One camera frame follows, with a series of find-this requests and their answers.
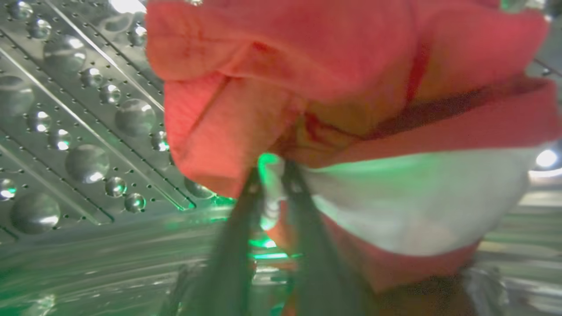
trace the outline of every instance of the metal surface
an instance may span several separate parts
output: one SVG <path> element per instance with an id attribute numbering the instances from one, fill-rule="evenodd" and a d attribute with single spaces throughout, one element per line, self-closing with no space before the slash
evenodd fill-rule
<path id="1" fill-rule="evenodd" d="M 505 3 L 545 10 L 552 32 L 528 72 L 562 89 L 560 1 Z M 178 267 L 205 257 L 229 214 L 230 199 L 171 161 L 145 4 L 0 3 L 2 316 L 156 315 Z M 562 314 L 561 189 L 562 175 L 533 176 L 475 257 L 467 284 L 511 315 Z M 287 275 L 269 263 L 285 259 L 256 251 L 252 315 L 273 315 Z"/>

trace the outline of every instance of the red cloth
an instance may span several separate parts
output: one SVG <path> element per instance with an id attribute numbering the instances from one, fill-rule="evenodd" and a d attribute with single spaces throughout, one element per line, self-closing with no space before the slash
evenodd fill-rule
<path id="1" fill-rule="evenodd" d="M 165 80 L 176 166 L 236 197 L 266 151 L 319 168 L 554 140 L 556 87 L 523 75 L 546 23 L 537 12 L 498 7 L 497 0 L 150 2 L 147 54 Z M 348 259 L 379 280 L 376 290 L 454 273 L 475 249 L 408 258 L 332 231 L 355 247 Z M 270 233 L 287 243 L 285 233 Z"/>

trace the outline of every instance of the green light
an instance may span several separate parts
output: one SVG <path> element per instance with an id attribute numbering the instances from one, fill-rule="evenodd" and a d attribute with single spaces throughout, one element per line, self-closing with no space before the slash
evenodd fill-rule
<path id="1" fill-rule="evenodd" d="M 176 205 L 176 207 L 178 208 L 178 210 L 182 211 L 182 212 L 186 212 L 187 210 L 192 210 L 196 208 L 196 205 L 193 204 L 193 202 L 190 202 L 189 205 L 187 206 L 187 208 L 185 207 L 181 207 L 179 205 Z"/>
<path id="2" fill-rule="evenodd" d="M 211 222 L 211 223 L 215 223 L 215 222 L 225 222 L 226 220 L 228 220 L 228 218 L 226 218 L 226 217 L 223 217 L 223 218 L 211 218 L 211 219 L 209 220 L 209 222 Z"/>
<path id="3" fill-rule="evenodd" d="M 263 255 L 254 255 L 254 259 L 285 259 L 288 258 L 286 253 L 284 252 L 277 252 L 276 254 L 263 254 Z"/>
<path id="4" fill-rule="evenodd" d="M 276 164 L 280 161 L 280 158 L 273 154 L 263 154 L 257 161 L 257 169 L 260 172 L 261 182 L 267 187 L 268 183 L 272 180 L 271 177 L 267 177 L 266 166 L 270 164 Z"/>
<path id="5" fill-rule="evenodd" d="M 276 244 L 273 240 L 268 240 L 268 241 L 264 244 L 264 246 L 265 246 L 266 248 L 275 248 L 275 247 L 277 247 L 277 244 Z"/>
<path id="6" fill-rule="evenodd" d="M 265 238 L 260 239 L 260 240 L 251 239 L 251 240 L 249 240 L 249 243 L 250 243 L 250 246 L 256 247 L 256 248 L 268 248 L 269 249 L 269 248 L 277 247 L 275 242 L 267 236 Z"/>
<path id="7" fill-rule="evenodd" d="M 216 206 L 229 206 L 229 205 L 234 205 L 236 204 L 236 200 L 230 197 L 225 197 L 225 196 L 217 196 L 213 203 Z"/>

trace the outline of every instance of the white fabric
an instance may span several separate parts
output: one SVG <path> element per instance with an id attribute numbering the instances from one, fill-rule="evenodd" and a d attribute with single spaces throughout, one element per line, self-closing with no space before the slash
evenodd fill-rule
<path id="1" fill-rule="evenodd" d="M 528 170 L 542 148 L 435 152 L 302 173 L 318 209 L 343 229 L 380 249 L 430 256 L 470 245 L 494 229 L 527 190 Z M 284 162 L 264 160 L 267 230 L 285 199 Z"/>

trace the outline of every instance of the laundry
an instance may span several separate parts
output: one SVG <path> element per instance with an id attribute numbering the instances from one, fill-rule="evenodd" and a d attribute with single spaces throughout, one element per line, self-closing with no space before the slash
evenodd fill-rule
<path id="1" fill-rule="evenodd" d="M 147 56 L 175 164 L 229 197 L 258 164 L 264 228 L 290 253 L 279 177 L 295 161 L 375 292 L 453 275 L 562 132 L 555 84 L 524 75 L 547 23 L 499 5 L 151 2 Z"/>

